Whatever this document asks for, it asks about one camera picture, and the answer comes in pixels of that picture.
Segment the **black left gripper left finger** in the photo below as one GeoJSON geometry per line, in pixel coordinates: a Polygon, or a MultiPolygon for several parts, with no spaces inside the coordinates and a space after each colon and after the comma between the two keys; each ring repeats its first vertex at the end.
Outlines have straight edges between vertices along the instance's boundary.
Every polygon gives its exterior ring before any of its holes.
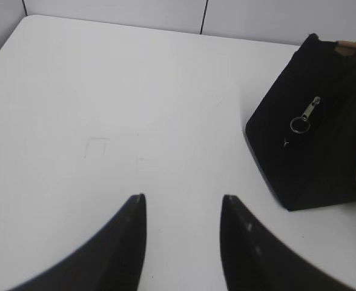
{"type": "Polygon", "coordinates": [[[83,246],[15,289],[137,290],[146,243],[145,195],[133,195],[83,246]]]}

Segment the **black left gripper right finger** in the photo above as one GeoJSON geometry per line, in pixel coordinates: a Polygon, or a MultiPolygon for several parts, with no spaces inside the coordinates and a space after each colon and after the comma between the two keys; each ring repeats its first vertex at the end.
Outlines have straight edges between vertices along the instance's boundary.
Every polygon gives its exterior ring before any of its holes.
{"type": "Polygon", "coordinates": [[[289,249],[234,195],[222,200],[220,254],[228,290],[349,290],[289,249]]]}

